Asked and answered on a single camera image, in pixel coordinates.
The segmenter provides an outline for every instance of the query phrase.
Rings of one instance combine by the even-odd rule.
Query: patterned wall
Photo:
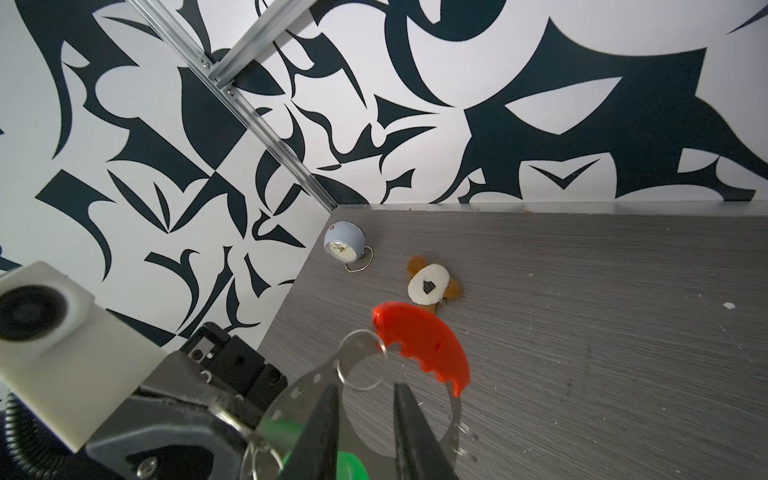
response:
[[[48,261],[169,350],[258,346],[328,214],[128,4],[0,2],[0,49],[0,273]]]
[[[765,199],[766,3],[319,0],[236,85],[340,203]]]

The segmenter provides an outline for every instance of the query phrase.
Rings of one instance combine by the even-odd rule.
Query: red grip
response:
[[[417,360],[425,372],[435,372],[438,382],[453,382],[454,397],[469,384],[462,344],[435,314],[410,303],[387,302],[373,309],[373,326],[385,345],[399,343],[400,355]]]

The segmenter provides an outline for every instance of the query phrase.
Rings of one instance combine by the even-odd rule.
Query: wall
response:
[[[765,199],[767,3],[319,0],[236,85],[340,203]]]
[[[0,2],[0,49],[0,273],[45,260],[169,350],[258,346],[327,213],[128,4]]]

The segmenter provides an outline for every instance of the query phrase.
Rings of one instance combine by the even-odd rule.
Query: alarm clock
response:
[[[341,220],[328,227],[323,244],[326,252],[344,262],[344,268],[350,273],[365,270],[373,261],[373,249],[366,245],[365,234],[352,222]],[[362,268],[350,270],[348,264],[359,260],[366,250],[371,253],[368,263]]]

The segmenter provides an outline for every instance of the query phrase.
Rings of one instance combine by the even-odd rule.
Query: black cable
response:
[[[37,480],[53,478],[70,456],[45,441],[35,414],[10,392],[5,404],[5,444],[16,466]]]

